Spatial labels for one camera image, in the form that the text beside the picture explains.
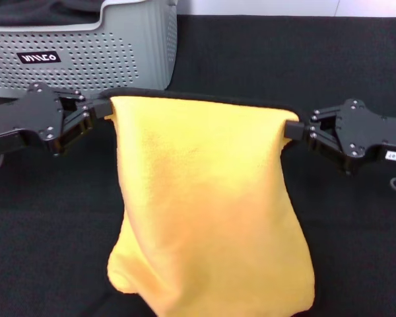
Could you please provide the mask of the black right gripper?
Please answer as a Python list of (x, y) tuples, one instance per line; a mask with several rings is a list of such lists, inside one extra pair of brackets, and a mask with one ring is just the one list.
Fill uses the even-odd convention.
[[(396, 163), (396, 118), (376, 114), (361, 100), (313, 111), (310, 123), (287, 120), (284, 136), (303, 142), (310, 151), (333, 162), (341, 172), (355, 174), (368, 163)], [(321, 129), (335, 124), (337, 137)]]

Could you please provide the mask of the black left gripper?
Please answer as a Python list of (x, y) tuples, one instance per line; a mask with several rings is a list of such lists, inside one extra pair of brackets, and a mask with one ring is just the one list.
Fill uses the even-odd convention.
[[(66, 110), (63, 119), (62, 104), (70, 103), (75, 103), (75, 110)], [(109, 100), (35, 83), (22, 98), (0, 104), (0, 155), (26, 147), (60, 154), (111, 114)]]

